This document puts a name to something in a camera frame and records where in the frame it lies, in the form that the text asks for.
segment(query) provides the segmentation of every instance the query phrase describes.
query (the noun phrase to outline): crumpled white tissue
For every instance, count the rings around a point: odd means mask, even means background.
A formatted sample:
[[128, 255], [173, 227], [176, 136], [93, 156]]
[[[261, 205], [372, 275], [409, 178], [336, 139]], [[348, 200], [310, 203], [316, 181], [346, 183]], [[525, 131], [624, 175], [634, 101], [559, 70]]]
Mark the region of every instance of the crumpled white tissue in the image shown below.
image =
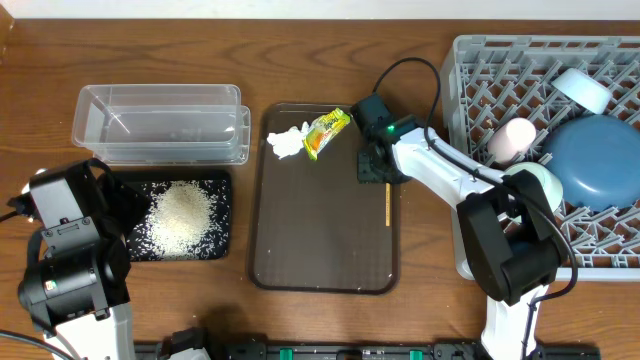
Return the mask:
[[305, 121], [302, 124], [302, 130], [292, 126], [291, 129], [280, 134], [269, 133], [267, 142], [273, 145], [273, 153], [282, 159], [297, 154], [304, 147], [302, 140], [308, 132], [309, 124]]

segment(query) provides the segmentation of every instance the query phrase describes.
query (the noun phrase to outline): brown plastic tray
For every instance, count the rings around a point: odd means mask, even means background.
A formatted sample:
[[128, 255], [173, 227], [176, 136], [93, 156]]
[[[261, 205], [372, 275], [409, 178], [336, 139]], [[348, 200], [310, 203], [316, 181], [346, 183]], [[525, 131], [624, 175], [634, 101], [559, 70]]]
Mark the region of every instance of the brown plastic tray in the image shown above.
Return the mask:
[[[347, 111], [348, 107], [340, 106]], [[379, 295], [398, 279], [393, 188], [357, 180], [363, 140], [352, 121], [318, 155], [279, 160], [266, 142], [336, 105], [279, 104], [260, 134], [248, 273], [270, 290]]]

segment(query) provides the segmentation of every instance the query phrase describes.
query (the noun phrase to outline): yellow snack wrapper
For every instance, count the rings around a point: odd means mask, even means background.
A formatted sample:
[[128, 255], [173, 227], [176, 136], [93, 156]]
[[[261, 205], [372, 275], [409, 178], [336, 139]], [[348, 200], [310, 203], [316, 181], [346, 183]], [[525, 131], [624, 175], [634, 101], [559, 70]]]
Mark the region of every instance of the yellow snack wrapper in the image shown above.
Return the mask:
[[350, 122], [351, 117], [339, 108], [313, 120], [302, 141], [309, 157], [318, 160], [318, 153]]

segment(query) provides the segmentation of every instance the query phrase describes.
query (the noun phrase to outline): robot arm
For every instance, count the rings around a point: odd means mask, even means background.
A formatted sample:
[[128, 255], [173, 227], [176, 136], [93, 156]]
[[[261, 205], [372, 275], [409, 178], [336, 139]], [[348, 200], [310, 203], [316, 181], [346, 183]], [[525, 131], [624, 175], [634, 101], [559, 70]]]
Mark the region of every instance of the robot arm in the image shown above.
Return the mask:
[[[494, 181], [502, 182], [503, 172], [488, 168], [464, 156], [451, 145], [440, 139], [435, 130], [428, 129], [429, 138], [435, 140], [436, 146], [449, 156], [462, 162], [467, 167], [477, 170]], [[400, 137], [400, 141], [392, 146], [393, 156], [403, 174], [410, 176], [442, 198], [449, 206], [456, 208], [472, 193], [484, 193], [493, 185], [480, 179], [474, 179], [465, 170], [444, 159], [427, 146], [424, 130], [418, 128]], [[520, 297], [520, 301], [509, 306], [505, 301], [496, 301], [487, 297], [487, 322], [482, 332], [481, 341], [485, 350], [494, 360], [518, 359], [522, 350], [529, 303], [535, 297], [546, 293], [548, 285], [539, 285]], [[532, 328], [535, 329], [537, 312], [534, 315]], [[536, 348], [534, 332], [529, 333], [527, 354]]]
[[[480, 165], [464, 156], [451, 145], [442, 141], [435, 130], [430, 128], [428, 132], [429, 138], [433, 139], [436, 145], [447, 154], [492, 180], [502, 182], [504, 175], [502, 171]], [[429, 149], [422, 128], [402, 135], [400, 141], [393, 144], [392, 149], [398, 170], [423, 183], [452, 208], [466, 199], [469, 194], [484, 193], [493, 187], [480, 179], [475, 179], [437, 152]]]
[[[402, 183], [413, 178], [442, 198], [458, 214], [465, 253], [478, 285], [487, 293], [487, 323], [482, 344], [494, 360], [519, 359], [529, 303], [543, 295], [566, 258], [552, 240], [547, 224], [528, 207], [517, 204], [501, 189], [451, 163], [425, 139], [413, 115], [394, 117], [377, 94], [351, 109], [367, 146], [358, 154], [362, 183]], [[537, 178], [528, 172], [503, 178], [503, 172], [478, 164], [427, 129], [438, 149], [463, 166], [535, 199], [551, 214]], [[522, 215], [520, 229], [505, 235], [499, 223], [504, 214]], [[532, 328], [535, 326], [534, 314]], [[536, 347], [529, 334], [527, 354]]]
[[[105, 174], [96, 180], [92, 167]], [[18, 295], [45, 341], [75, 359], [133, 359], [123, 240], [148, 200], [92, 159], [32, 177], [10, 204], [44, 224], [29, 242]], [[42, 239], [48, 248], [39, 259]]]

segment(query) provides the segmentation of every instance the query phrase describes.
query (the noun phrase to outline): white wall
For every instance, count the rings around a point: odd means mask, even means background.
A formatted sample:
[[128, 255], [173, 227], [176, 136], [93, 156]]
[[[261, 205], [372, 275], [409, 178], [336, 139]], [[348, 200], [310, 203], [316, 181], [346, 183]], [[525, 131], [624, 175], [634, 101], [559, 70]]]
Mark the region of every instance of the white wall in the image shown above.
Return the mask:
[[0, 0], [0, 4], [14, 18], [640, 20], [640, 0]]

